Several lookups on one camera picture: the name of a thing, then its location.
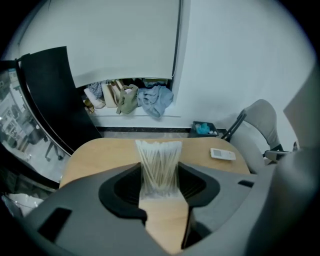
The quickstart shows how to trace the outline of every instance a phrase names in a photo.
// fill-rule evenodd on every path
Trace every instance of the white remote control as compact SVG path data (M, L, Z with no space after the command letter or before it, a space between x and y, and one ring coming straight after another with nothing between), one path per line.
M212 158L223 159L223 160L236 160L236 154L228 150L210 148L210 154Z

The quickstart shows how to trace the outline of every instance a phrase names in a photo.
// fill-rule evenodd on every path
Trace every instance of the cotton swab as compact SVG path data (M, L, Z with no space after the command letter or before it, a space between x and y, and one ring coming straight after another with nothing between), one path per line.
M141 165L141 196L170 196L178 190L177 166L182 142L154 142L136 140Z

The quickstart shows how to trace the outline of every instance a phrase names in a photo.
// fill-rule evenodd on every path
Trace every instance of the glass door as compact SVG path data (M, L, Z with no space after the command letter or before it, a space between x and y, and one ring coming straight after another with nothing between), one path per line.
M70 156L33 116L14 68L0 71L0 142L40 175L60 182Z

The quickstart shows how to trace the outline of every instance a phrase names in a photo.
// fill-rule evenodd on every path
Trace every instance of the chair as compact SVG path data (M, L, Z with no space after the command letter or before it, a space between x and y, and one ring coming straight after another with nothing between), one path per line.
M250 172L257 174L266 165L264 160L266 153L261 154L258 146L249 137L248 133L238 129L243 121L251 124L263 135L270 147L270 150L267 152L269 156L271 155L270 151L283 152L283 147L277 133L277 114L268 101L259 99L243 109L234 124L221 137L221 139L230 142L238 149Z

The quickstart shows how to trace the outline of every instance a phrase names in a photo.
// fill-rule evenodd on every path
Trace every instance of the cabinet door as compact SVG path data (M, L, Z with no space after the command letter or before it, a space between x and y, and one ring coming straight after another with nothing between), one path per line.
M24 93L29 92L34 107L66 152L71 155L84 143L101 138L75 87L67 47L24 55L17 69Z

